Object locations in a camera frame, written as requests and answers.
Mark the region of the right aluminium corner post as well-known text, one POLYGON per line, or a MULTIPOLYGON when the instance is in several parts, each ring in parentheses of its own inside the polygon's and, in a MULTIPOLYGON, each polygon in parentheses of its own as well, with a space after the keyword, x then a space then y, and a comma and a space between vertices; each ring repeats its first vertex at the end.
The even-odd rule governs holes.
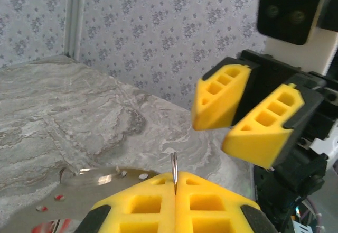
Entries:
POLYGON ((85 0, 67 0, 65 9, 64 54, 79 60, 85 0))

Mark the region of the transparent key ring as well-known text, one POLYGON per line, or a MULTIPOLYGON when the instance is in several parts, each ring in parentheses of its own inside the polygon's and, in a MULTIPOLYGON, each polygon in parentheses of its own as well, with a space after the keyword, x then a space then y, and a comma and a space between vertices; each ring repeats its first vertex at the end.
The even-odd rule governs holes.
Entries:
POLYGON ((59 185, 45 198, 14 213, 0 233, 73 233, 98 201, 158 175, 131 167, 60 171, 59 185))

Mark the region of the small silver keyring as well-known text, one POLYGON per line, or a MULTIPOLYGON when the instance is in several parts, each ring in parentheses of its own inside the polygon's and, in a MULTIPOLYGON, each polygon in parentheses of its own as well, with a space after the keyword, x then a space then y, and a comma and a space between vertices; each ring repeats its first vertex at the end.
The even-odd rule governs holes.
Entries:
POLYGON ((174 193, 177 193, 177 182, 178 182, 178 163, 177 163, 177 153, 171 153, 171 165, 172 165, 172 176, 174 183, 174 193))

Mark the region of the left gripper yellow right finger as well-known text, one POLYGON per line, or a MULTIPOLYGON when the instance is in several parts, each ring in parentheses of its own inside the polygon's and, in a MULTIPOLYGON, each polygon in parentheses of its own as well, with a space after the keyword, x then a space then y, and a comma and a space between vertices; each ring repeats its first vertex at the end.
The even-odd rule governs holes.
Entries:
POLYGON ((275 233, 254 201, 189 172, 178 173, 175 233, 275 233))

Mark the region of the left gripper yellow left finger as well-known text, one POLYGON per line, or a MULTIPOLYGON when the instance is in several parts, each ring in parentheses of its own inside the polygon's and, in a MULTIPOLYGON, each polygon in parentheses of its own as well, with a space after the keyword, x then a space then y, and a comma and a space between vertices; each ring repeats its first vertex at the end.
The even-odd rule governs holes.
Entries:
POLYGON ((79 233, 175 233, 172 174, 159 174, 98 201, 79 233))

